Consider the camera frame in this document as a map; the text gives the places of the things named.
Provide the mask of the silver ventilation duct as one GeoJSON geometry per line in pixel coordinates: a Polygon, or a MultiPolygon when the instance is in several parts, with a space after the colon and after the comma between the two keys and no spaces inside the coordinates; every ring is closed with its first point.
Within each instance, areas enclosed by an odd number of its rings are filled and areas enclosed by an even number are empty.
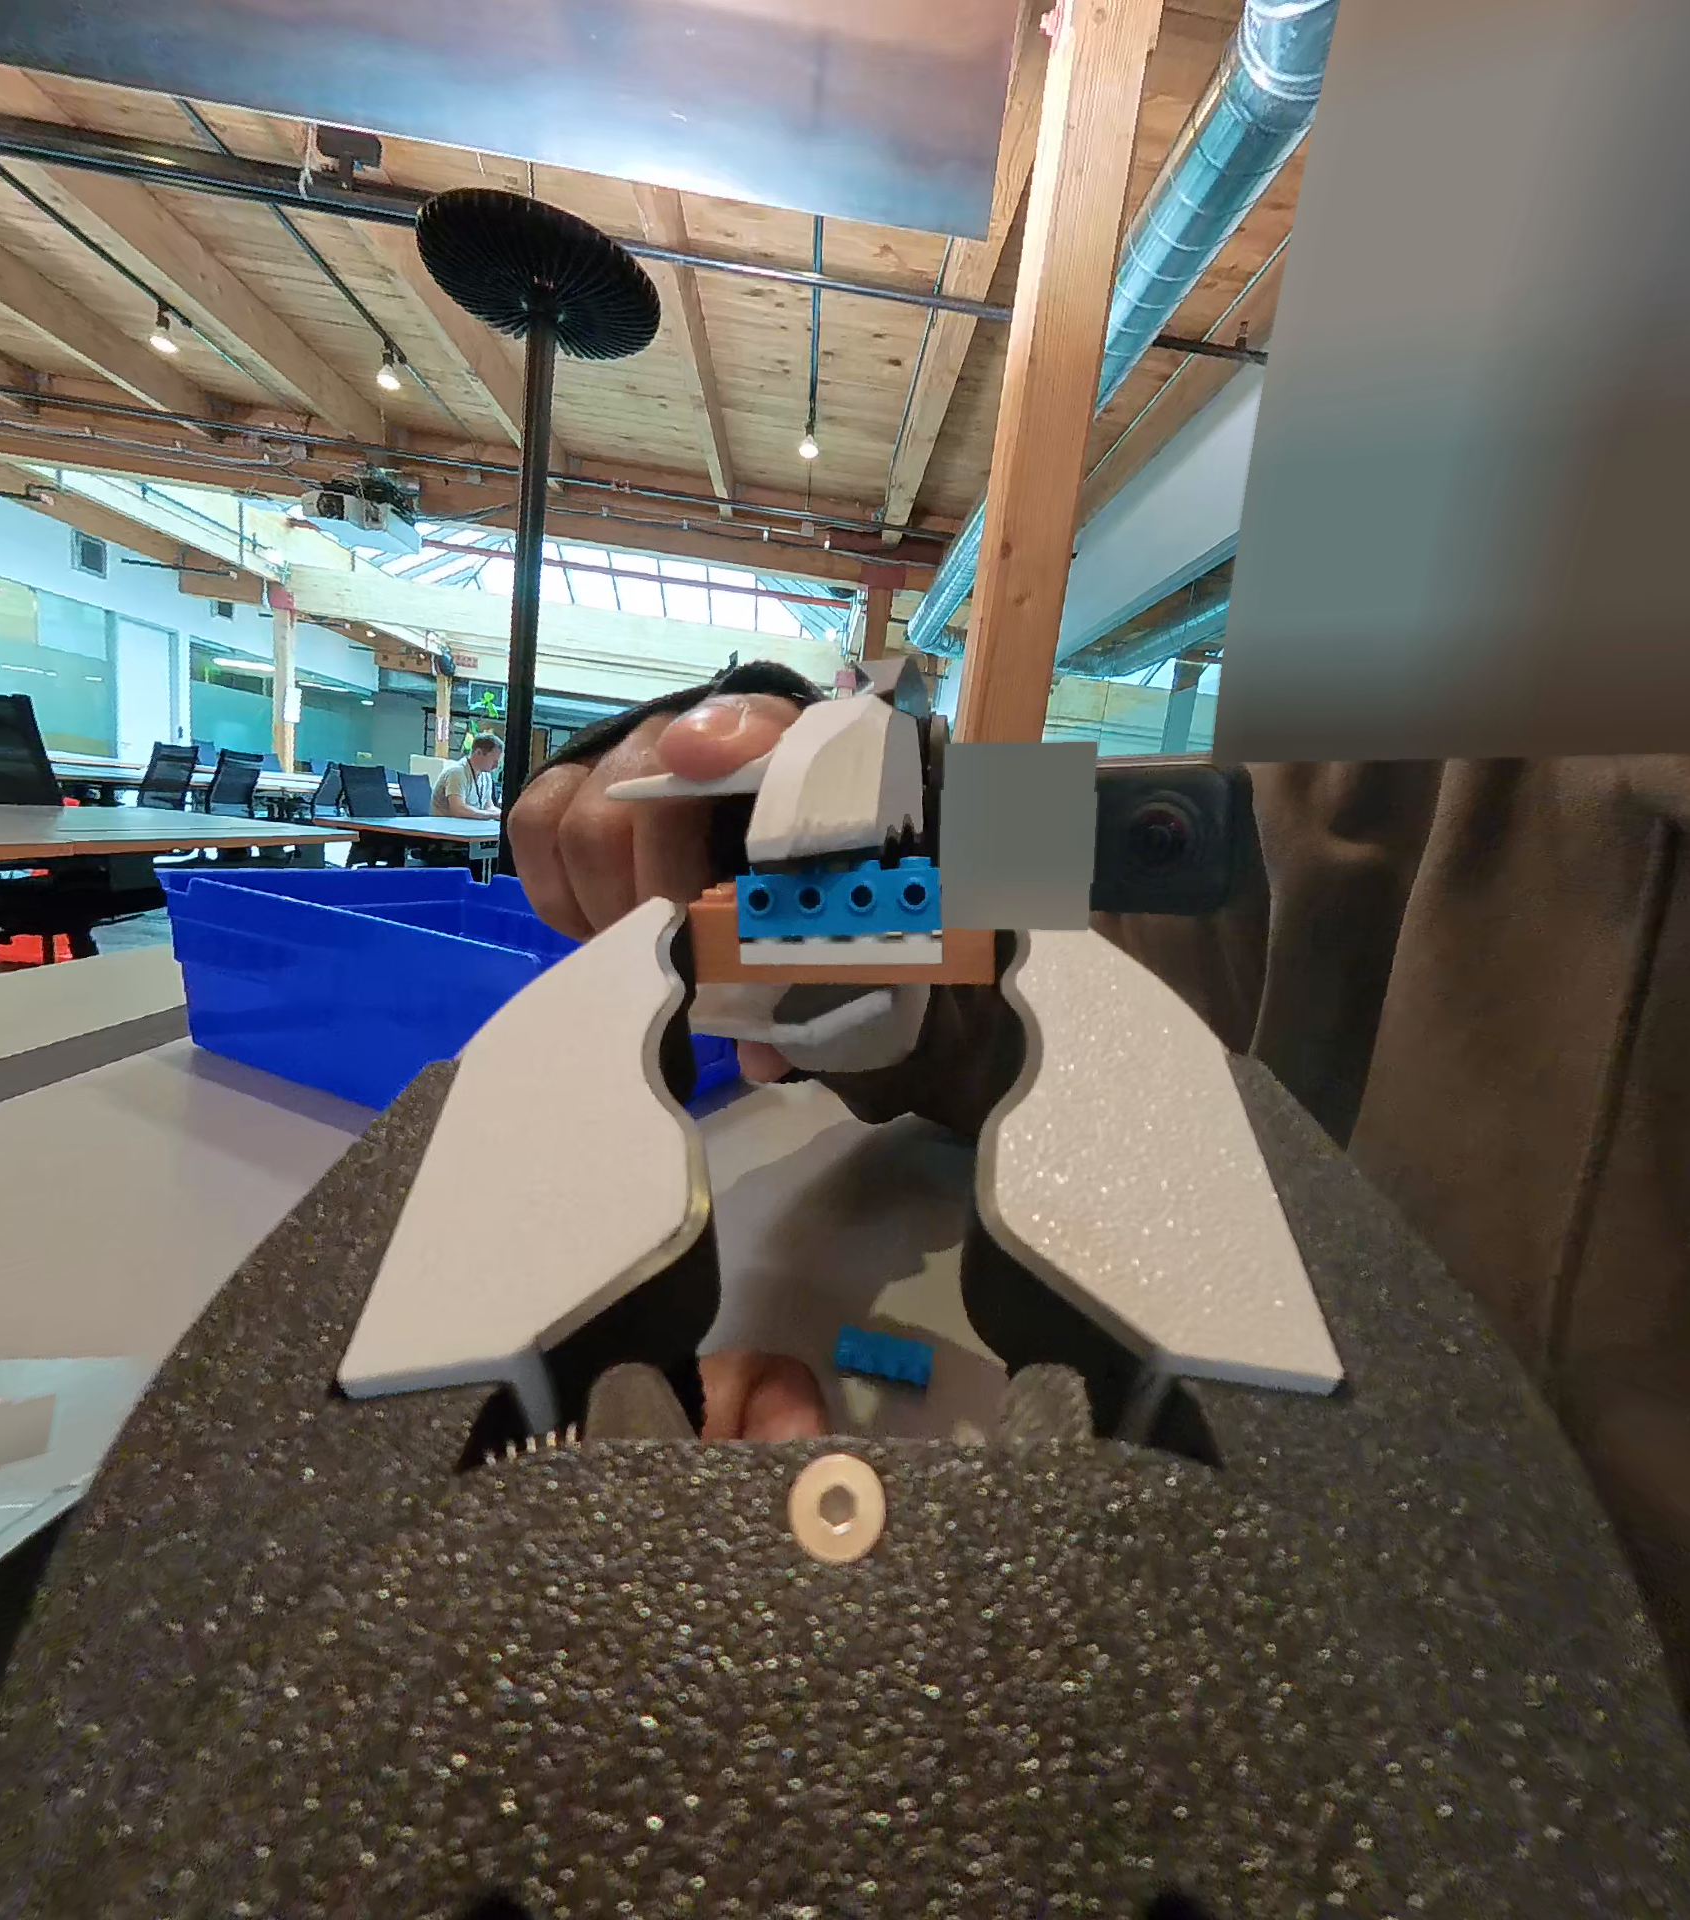
{"type": "Polygon", "coordinates": [[[1119,244],[1093,412],[1163,333],[1311,129],[1337,2],[1247,2],[1119,244]]]}

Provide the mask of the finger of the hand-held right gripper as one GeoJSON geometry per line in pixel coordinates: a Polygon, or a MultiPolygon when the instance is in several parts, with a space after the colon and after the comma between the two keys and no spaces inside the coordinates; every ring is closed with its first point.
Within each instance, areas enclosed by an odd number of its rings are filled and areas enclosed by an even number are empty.
{"type": "Polygon", "coordinates": [[[922,986],[700,986],[689,1028],[764,1048],[804,1074],[866,1074],[901,1063],[923,1026],[922,986]]]}
{"type": "Polygon", "coordinates": [[[744,834],[746,866],[928,851],[930,721],[876,692],[799,711],[765,756],[744,834]]]}

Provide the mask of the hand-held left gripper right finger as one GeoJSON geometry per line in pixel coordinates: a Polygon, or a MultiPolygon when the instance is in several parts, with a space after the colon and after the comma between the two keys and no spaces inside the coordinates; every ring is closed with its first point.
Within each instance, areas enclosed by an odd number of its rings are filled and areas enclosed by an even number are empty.
{"type": "Polygon", "coordinates": [[[1190,1004],[1091,930],[1016,933],[1022,1061],[975,1137],[962,1298],[1018,1373],[1098,1408],[1174,1379],[1330,1395],[1344,1379],[1233,1075],[1190,1004]]]}

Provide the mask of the long wooden table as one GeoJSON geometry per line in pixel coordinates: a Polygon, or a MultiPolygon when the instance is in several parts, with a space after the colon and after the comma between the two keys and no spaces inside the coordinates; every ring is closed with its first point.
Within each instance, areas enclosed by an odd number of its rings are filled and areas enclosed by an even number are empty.
{"type": "Polygon", "coordinates": [[[84,855],[209,848],[322,848],[355,838],[338,822],[265,822],[240,813],[117,806],[0,806],[0,870],[84,855]]]}

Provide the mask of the person's brown hoodie torso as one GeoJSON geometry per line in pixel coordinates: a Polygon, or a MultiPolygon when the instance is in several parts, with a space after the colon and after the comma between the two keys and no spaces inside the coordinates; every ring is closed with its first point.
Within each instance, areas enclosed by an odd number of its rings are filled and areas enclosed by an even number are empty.
{"type": "Polygon", "coordinates": [[[1252,1056],[1540,1384],[1690,1722],[1690,756],[1247,779],[1252,1056]]]}

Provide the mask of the row of black office chairs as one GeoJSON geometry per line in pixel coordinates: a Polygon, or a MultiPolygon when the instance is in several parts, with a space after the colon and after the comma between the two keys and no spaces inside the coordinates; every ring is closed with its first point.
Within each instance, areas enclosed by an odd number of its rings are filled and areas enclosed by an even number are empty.
{"type": "MultiPolygon", "coordinates": [[[[348,811],[346,772],[377,773],[371,766],[327,761],[315,775],[285,773],[263,756],[248,750],[198,744],[155,741],[142,772],[121,779],[119,791],[138,806],[195,810],[218,817],[253,817],[270,823],[320,823],[344,820],[348,811]]],[[[405,866],[407,853],[395,840],[376,849],[368,842],[348,842],[340,849],[348,866],[405,866]]],[[[325,866],[329,848],[235,848],[199,853],[198,859],[245,862],[257,866],[325,866]]]]}

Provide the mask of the brown white blue brick assembly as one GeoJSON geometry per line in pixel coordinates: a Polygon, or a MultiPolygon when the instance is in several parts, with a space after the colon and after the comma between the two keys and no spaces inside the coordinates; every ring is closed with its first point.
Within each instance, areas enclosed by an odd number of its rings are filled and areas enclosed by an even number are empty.
{"type": "Polygon", "coordinates": [[[804,862],[744,871],[688,902],[688,948],[700,986],[989,986],[997,935],[945,928],[939,868],[804,862]]]}

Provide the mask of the black floor lamp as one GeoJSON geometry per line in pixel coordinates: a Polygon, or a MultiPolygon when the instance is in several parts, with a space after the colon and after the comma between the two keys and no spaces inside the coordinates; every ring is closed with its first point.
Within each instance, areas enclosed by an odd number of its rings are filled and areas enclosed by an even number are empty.
{"type": "Polygon", "coordinates": [[[416,241],[425,273],[450,299],[523,343],[497,804],[499,817],[507,817],[530,773],[555,359],[565,354],[620,361],[640,354],[659,332],[662,299],[617,240],[555,205],[495,188],[453,188],[429,197],[416,219],[416,241]]]}

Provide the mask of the blue four-stud brick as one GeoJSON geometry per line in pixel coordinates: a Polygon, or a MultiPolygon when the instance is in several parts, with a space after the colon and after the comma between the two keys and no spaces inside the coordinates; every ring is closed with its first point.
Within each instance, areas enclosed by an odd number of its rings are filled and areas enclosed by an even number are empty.
{"type": "Polygon", "coordinates": [[[914,1335],[843,1323],[831,1338],[831,1372],[840,1379],[923,1394],[932,1385],[933,1366],[933,1346],[914,1335]]]}

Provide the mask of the blue plastic bin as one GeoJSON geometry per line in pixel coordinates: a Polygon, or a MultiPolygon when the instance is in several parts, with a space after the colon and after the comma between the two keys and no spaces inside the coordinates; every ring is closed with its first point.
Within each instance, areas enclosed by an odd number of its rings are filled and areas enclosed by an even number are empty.
{"type": "Polygon", "coordinates": [[[514,876],[208,866],[161,886],[191,1041],[371,1107],[576,948],[514,876]]]}

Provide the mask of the wooden support post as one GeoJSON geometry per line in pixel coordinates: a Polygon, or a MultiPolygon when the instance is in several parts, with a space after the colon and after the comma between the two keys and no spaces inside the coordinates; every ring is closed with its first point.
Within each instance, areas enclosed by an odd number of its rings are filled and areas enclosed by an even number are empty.
{"type": "Polygon", "coordinates": [[[958,741],[1045,730],[1158,2],[1055,12],[955,705],[958,741]]]}

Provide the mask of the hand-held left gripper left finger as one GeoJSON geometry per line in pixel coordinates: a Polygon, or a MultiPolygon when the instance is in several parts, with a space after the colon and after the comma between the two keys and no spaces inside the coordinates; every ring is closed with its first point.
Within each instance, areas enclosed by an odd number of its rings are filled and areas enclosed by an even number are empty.
{"type": "Polygon", "coordinates": [[[683,922],[641,903],[464,1045],[335,1367],[348,1398],[580,1403],[613,1363],[597,1349],[694,1356],[718,1269],[703,1140],[663,1063],[683,922]]]}

